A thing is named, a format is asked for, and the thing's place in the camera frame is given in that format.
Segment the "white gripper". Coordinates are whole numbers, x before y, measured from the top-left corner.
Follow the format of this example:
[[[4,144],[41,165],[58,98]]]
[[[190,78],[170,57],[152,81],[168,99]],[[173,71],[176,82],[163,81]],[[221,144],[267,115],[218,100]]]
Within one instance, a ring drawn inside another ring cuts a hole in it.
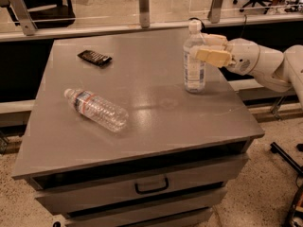
[[[203,33],[204,45],[193,46],[189,55],[199,61],[222,68],[226,66],[229,72],[238,75],[248,75],[255,67],[259,57],[259,46],[242,38],[227,41],[219,34]],[[209,46],[226,46],[226,50],[215,49]]]

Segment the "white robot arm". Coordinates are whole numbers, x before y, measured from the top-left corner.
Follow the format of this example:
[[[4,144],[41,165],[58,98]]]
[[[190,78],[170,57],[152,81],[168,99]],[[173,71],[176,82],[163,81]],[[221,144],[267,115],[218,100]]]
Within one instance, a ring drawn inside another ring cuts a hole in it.
[[[199,61],[238,75],[249,75],[270,90],[285,93],[294,89],[303,107],[303,45],[297,44],[284,52],[236,38],[205,34],[205,44],[194,45],[189,55]]]

